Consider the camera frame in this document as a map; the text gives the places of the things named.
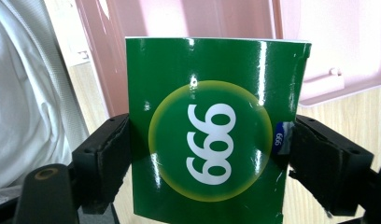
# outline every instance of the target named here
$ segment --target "green can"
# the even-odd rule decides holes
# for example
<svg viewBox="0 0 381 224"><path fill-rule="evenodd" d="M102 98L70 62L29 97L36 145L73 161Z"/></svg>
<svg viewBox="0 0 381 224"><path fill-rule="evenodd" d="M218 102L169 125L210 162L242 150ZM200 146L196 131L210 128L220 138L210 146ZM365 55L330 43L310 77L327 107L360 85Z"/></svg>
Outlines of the green can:
<svg viewBox="0 0 381 224"><path fill-rule="evenodd" d="M134 213L168 223L282 223L310 44L127 38Z"/></svg>

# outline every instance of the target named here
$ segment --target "pink panel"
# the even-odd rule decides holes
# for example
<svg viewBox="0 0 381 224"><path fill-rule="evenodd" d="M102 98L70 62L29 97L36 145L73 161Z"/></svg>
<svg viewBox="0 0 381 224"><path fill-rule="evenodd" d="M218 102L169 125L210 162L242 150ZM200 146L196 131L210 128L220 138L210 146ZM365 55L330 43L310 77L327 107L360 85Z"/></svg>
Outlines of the pink panel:
<svg viewBox="0 0 381 224"><path fill-rule="evenodd" d="M76 1L109 116L128 112L125 36L275 38L274 1Z"/></svg>

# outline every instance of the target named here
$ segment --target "round hole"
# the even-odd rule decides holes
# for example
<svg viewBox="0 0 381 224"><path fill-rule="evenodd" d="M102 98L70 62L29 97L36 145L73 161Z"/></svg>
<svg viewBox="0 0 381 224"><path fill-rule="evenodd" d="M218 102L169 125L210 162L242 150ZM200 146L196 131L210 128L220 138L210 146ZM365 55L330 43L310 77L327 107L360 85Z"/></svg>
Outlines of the round hole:
<svg viewBox="0 0 381 224"><path fill-rule="evenodd" d="M59 170L57 170L56 168L48 168L48 169L41 170L38 173L36 173L34 178L37 180L46 180L46 179L49 179L51 176L57 174L58 172L59 172Z"/></svg>

